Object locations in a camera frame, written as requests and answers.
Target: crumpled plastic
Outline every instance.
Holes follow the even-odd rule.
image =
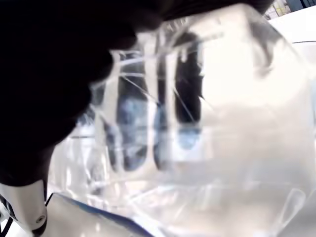
[[[51,189],[154,236],[270,237],[290,223],[315,185],[311,81],[259,13],[167,22],[113,56],[55,149]]]

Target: dark object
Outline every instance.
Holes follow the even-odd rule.
[[[274,0],[174,0],[172,7],[164,14],[164,18],[166,20],[176,19],[241,2],[253,6],[263,14],[273,1]]]

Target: plastic wrap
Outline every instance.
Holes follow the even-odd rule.
[[[93,122],[56,148],[52,189],[155,236],[277,235],[315,184],[311,83],[291,45],[235,5],[113,55]]]

